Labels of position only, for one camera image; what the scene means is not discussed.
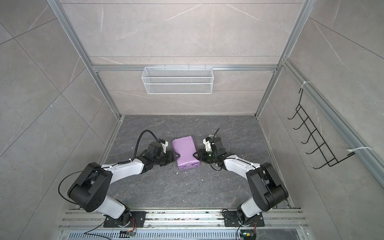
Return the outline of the pink wrapping paper sheet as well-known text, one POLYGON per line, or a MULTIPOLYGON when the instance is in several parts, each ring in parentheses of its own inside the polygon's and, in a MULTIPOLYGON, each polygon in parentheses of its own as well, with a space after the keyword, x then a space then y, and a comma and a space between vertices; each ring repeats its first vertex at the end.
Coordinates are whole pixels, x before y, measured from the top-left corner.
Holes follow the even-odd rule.
POLYGON ((172 141, 172 148, 180 171, 194 169, 200 166, 200 161, 194 157, 197 152, 192 136, 172 141))

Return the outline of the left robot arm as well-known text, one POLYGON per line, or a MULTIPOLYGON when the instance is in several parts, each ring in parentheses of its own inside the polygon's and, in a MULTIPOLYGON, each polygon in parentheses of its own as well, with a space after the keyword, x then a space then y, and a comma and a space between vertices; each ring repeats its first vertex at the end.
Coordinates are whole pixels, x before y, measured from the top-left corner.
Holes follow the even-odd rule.
POLYGON ((166 166, 174 161, 169 143, 152 142, 148 149, 126 163, 99 165, 90 163, 68 190, 68 197, 86 212, 99 212, 113 219, 129 218, 129 207, 107 196, 112 183, 140 175, 155 165, 166 166))

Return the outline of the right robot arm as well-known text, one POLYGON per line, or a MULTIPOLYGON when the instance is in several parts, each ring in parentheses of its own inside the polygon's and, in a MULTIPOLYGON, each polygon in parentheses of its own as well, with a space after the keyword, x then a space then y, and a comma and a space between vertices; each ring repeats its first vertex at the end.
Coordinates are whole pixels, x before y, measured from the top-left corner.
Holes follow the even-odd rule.
POLYGON ((245 223, 262 212, 267 212, 289 197, 289 192, 270 163, 257 164, 227 152, 219 137, 203 139, 205 147, 194 153, 198 160, 215 164, 222 170, 247 179, 252 196, 237 208, 237 218, 245 223))

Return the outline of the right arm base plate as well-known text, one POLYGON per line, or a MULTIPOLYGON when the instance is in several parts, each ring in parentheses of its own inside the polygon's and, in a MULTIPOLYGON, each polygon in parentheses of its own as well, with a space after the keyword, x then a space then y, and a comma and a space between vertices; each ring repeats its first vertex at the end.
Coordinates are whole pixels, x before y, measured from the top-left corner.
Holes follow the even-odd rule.
POLYGON ((224 209, 221 211, 224 218, 224 223, 226 227, 264 227, 265 222, 263 215, 261 213, 254 215, 253 217, 246 217, 240 211, 229 211, 224 209))

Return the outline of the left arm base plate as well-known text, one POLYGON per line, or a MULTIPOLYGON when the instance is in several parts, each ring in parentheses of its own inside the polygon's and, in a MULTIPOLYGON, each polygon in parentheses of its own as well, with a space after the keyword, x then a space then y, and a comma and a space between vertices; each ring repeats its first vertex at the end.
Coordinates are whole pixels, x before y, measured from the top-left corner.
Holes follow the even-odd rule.
POLYGON ((129 213, 123 213, 118 219, 113 219, 110 216, 106 216, 104 222, 104 228, 142 228, 145 223, 147 212, 134 211, 129 213))

